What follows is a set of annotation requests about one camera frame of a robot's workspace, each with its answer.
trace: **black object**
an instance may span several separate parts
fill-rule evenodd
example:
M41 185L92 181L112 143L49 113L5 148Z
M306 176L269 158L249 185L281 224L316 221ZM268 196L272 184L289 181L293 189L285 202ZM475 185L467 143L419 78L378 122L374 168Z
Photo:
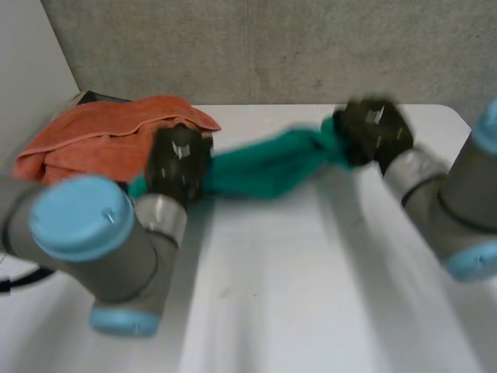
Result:
M13 288L18 288L21 286L27 286L34 284L35 282L41 281L52 274L55 271L49 270L48 268L38 268L31 272L30 274L23 275L17 280L12 281L11 279L1 280L0 281L0 294L1 293L10 293Z
M414 138L393 101L385 98L351 100L333 114L335 132L344 138L351 166L379 163L385 174L390 163L414 147Z
M212 147L210 135L183 124L157 129L144 174L148 192L174 198L186 208L201 195Z

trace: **black cable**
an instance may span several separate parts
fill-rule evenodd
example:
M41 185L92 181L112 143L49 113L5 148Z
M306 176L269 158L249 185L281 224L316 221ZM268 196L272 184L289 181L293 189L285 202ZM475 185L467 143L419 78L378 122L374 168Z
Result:
M22 276L21 278L15 279L14 281L11 279L0 281L0 294L1 293L10 293L13 288L18 288L21 286L27 286L34 284L35 282L44 280L45 278L54 274L54 270L49 270L48 268L38 268L34 270L30 274Z

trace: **white wall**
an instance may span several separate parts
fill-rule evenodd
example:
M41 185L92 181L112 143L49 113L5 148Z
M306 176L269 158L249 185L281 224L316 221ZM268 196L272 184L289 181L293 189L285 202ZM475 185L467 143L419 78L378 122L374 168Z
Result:
M0 0L0 166L77 92L41 3Z

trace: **gray concrete wall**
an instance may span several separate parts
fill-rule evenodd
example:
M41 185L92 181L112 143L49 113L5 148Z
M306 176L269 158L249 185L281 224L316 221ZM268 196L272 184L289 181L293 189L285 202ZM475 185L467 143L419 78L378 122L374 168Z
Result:
M82 89L194 103L387 91L471 124L497 96L494 0L43 0Z

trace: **fabric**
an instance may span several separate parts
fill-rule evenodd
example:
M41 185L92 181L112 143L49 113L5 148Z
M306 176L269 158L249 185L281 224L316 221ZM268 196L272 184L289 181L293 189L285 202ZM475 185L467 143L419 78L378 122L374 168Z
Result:
M45 185L78 174L130 182L143 172L153 131L177 124L200 131L221 129L207 114L175 96L78 105L55 118L31 141L18 156L13 176Z
M347 167L344 148L335 136L332 118L323 121L320 131L289 130L276 138L214 156L203 192L259 199L282 197L324 164ZM143 176L128 189L135 199L146 192Z

